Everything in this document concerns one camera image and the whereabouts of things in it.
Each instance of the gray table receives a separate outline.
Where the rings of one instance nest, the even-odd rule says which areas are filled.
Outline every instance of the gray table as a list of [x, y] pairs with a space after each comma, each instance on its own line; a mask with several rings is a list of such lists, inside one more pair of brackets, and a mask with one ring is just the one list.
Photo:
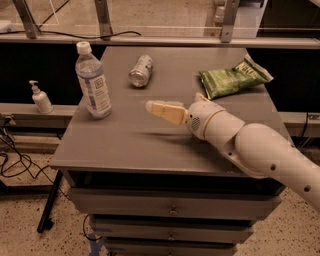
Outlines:
[[[196, 92], [205, 94], [200, 70], [231, 68], [245, 53], [106, 49], [102, 61], [112, 113], [92, 120], [81, 101], [50, 165], [62, 171], [76, 207], [91, 215], [93, 229], [106, 237], [111, 252], [233, 255], [234, 245], [253, 232], [251, 225], [280, 203], [281, 184], [247, 177], [185, 126], [145, 110], [148, 100], [181, 101], [188, 107]], [[128, 73], [142, 54], [154, 59], [154, 72], [146, 88], [135, 88]], [[289, 137], [264, 85], [216, 102], [248, 123], [264, 123]]]

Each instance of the table top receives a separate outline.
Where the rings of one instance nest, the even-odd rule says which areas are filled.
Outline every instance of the table top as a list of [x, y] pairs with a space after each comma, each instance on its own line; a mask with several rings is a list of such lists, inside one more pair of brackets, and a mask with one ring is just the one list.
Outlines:
[[[149, 54], [154, 71], [145, 88], [128, 74]], [[67, 170], [129, 173], [245, 176], [185, 125], [175, 126], [145, 110], [148, 100], [180, 101], [188, 108], [196, 92], [205, 95], [199, 71], [232, 68], [245, 49], [187, 47], [107, 47], [102, 57], [112, 113], [93, 120], [82, 100], [50, 166]], [[264, 123], [289, 137], [264, 85], [215, 100], [235, 116]]]

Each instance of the water bottle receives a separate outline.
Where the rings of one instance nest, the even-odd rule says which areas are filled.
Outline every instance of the water bottle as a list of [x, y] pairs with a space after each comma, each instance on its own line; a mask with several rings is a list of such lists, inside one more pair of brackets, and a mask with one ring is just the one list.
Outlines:
[[102, 119], [110, 114], [111, 104], [102, 63], [91, 53], [89, 42], [77, 43], [79, 58], [76, 72], [87, 109], [95, 119]]

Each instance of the glass panel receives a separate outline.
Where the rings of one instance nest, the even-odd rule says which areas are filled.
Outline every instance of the glass panel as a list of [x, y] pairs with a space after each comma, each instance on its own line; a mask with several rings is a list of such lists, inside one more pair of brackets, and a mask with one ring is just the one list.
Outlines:
[[320, 8], [310, 0], [269, 0], [258, 36], [320, 38]]
[[144, 36], [203, 37], [212, 0], [109, 0], [115, 32], [134, 30]]
[[[0, 1], [0, 19], [23, 30], [12, 0]], [[42, 31], [99, 36], [95, 0], [26, 0]], [[114, 33], [220, 37], [226, 0], [107, 0]], [[320, 38], [319, 0], [240, 0], [233, 38]]]
[[24, 30], [20, 16], [12, 0], [0, 1], [0, 32], [11, 32], [13, 30]]
[[319, 38], [320, 8], [313, 1], [241, 0], [233, 36]]
[[[42, 31], [99, 36], [95, 0], [26, 0]], [[143, 36], [219, 36], [213, 0], [108, 0], [114, 33]]]

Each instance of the bottle cap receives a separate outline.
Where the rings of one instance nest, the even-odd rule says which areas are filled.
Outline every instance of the bottle cap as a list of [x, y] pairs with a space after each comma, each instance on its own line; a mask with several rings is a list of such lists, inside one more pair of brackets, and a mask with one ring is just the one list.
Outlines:
[[38, 81], [30, 80], [29, 83], [32, 85], [31, 89], [32, 89], [33, 93], [40, 92], [39, 87], [35, 85], [36, 83], [38, 83]]
[[89, 42], [81, 41], [77, 43], [78, 54], [87, 55], [92, 52]]

